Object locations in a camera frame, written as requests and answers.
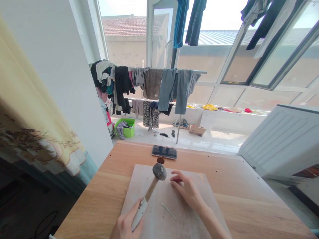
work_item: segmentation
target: cardboard box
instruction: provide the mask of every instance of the cardboard box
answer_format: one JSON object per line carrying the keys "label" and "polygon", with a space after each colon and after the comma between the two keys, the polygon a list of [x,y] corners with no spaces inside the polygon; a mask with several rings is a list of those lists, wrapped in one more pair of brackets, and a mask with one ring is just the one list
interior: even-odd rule
{"label": "cardboard box", "polygon": [[197,125],[190,125],[189,127],[189,132],[193,134],[197,134],[198,136],[203,136],[205,133],[206,129]]}

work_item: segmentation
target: green basket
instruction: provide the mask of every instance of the green basket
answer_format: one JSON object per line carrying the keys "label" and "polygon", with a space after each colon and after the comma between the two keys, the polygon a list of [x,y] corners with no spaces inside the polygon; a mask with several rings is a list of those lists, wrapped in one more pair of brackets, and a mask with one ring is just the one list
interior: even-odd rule
{"label": "green basket", "polygon": [[119,122],[122,122],[122,121],[125,121],[129,126],[133,127],[133,129],[130,129],[130,128],[123,129],[123,135],[125,136],[125,138],[132,138],[135,132],[135,119],[119,119],[115,124],[115,128],[117,127]]}

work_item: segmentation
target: floral curtain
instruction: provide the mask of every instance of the floral curtain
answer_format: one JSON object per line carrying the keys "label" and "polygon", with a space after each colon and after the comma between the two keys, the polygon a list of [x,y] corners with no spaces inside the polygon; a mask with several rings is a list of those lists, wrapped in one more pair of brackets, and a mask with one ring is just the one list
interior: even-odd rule
{"label": "floral curtain", "polygon": [[81,193],[97,167],[1,16],[0,85],[0,157]]}

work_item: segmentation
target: sky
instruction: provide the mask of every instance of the sky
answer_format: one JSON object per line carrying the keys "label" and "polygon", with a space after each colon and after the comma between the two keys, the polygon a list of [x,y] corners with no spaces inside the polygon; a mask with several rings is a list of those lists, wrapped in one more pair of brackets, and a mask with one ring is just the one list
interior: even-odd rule
{"label": "sky", "polygon": [[[147,0],[99,0],[99,4],[102,16],[146,16]],[[193,4],[194,0],[190,0],[185,30],[188,28]],[[247,0],[208,0],[201,30],[239,30],[242,24],[240,11],[246,4]],[[310,3],[302,17],[294,28],[312,27],[319,19],[319,4]],[[257,29],[261,20],[249,29]]]}

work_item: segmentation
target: wrist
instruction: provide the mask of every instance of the wrist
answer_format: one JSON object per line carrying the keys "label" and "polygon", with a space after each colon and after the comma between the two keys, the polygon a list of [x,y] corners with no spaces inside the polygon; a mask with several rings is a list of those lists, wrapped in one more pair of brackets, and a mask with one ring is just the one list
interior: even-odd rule
{"label": "wrist", "polygon": [[198,205],[195,209],[195,211],[197,212],[198,215],[201,215],[203,214],[205,211],[207,211],[207,204],[204,202],[203,199],[201,199],[199,202],[198,202]]}

